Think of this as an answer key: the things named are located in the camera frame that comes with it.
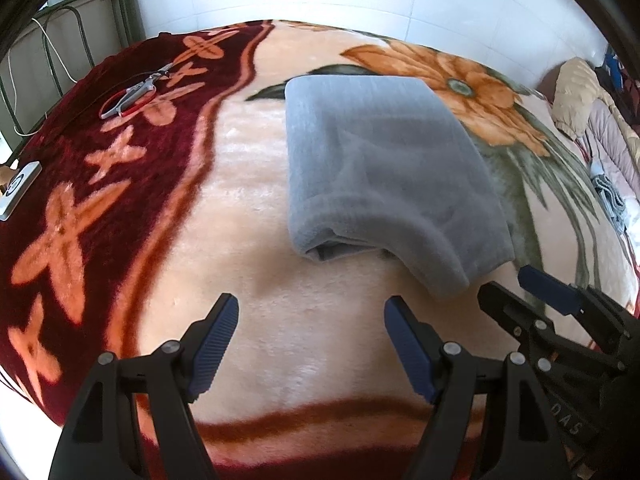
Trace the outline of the grey-blue pants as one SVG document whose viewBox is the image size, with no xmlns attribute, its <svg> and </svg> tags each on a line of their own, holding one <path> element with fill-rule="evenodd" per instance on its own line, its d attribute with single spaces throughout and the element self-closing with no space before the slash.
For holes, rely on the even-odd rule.
<svg viewBox="0 0 640 480">
<path fill-rule="evenodd" d="M 513 260 L 484 160 L 425 82 L 300 76 L 284 95 L 288 232 L 299 255 L 382 249 L 438 299 Z"/>
</svg>

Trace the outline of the small grey folded cloth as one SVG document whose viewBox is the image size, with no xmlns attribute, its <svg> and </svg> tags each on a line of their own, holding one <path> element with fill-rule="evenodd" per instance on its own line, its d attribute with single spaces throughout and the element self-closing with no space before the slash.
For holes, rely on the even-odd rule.
<svg viewBox="0 0 640 480">
<path fill-rule="evenodd" d="M 623 197 L 604 172 L 592 174 L 590 180 L 603 209 L 618 234 L 627 229 L 627 209 Z"/>
</svg>

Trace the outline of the pale pink quilted duvet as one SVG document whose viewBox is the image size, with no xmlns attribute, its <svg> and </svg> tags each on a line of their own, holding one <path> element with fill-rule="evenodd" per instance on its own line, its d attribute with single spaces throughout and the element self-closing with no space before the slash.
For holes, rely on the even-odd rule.
<svg viewBox="0 0 640 480">
<path fill-rule="evenodd" d="M 586 130 L 579 143 L 586 152 L 587 165 L 594 160 L 624 200 L 638 200 L 638 171 L 620 126 L 602 100 L 593 101 Z"/>
</svg>

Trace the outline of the floral plush blanket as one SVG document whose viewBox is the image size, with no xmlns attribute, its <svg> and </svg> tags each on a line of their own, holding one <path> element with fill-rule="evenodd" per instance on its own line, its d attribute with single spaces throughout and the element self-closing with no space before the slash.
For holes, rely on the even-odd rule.
<svg viewBox="0 0 640 480">
<path fill-rule="evenodd" d="M 99 118 L 169 63 L 149 104 Z M 436 301 L 387 252 L 296 255 L 283 89 L 311 74 L 426 82 L 488 163 L 518 263 L 634 308 L 636 272 L 582 154 L 533 91 L 462 56 L 344 29 L 258 21 L 163 34 L 96 66 L 22 155 L 42 170 L 1 226 L 1 440 L 27 478 L 47 477 L 101 353 L 147 354 L 224 292 L 239 299 L 239 325 L 193 405 L 224 479 L 404 475 L 430 410 L 386 335 L 390 296 L 480 356 L 514 347 L 474 290 Z"/>
</svg>

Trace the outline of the clothes pile on rack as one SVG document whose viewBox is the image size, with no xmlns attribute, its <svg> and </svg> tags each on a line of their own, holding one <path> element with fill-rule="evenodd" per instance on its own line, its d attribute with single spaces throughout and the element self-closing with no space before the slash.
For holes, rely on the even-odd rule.
<svg viewBox="0 0 640 480">
<path fill-rule="evenodd" d="M 611 46 L 596 68 L 600 85 L 612 96 L 626 123 L 639 131 L 639 81 L 626 70 Z"/>
</svg>

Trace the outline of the white phone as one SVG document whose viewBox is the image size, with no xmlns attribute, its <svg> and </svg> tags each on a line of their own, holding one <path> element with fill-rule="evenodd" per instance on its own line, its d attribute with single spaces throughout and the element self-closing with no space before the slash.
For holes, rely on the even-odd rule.
<svg viewBox="0 0 640 480">
<path fill-rule="evenodd" d="M 40 175 L 41 170 L 40 162 L 30 162 L 12 178 L 6 190 L 1 194 L 0 219 L 2 221 L 11 217 L 21 199 Z"/>
</svg>

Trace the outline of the red-handled scissors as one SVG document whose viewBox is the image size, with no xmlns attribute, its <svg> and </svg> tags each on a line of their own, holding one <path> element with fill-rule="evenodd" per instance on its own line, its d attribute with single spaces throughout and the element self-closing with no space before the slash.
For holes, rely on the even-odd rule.
<svg viewBox="0 0 640 480">
<path fill-rule="evenodd" d="M 155 83 L 159 79 L 166 78 L 172 66 L 174 64 L 169 63 L 155 72 L 149 73 L 142 81 L 133 86 L 113 94 L 100 108 L 99 118 L 107 120 L 115 117 L 128 117 L 149 104 L 157 92 Z"/>
</svg>

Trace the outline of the green metal bed frame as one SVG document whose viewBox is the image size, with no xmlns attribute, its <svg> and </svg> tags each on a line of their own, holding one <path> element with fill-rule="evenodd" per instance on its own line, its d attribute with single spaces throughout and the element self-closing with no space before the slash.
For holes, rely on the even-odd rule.
<svg viewBox="0 0 640 480">
<path fill-rule="evenodd" d="M 94 66 L 143 37 L 137 0 L 47 0 L 1 58 L 1 159 Z"/>
</svg>

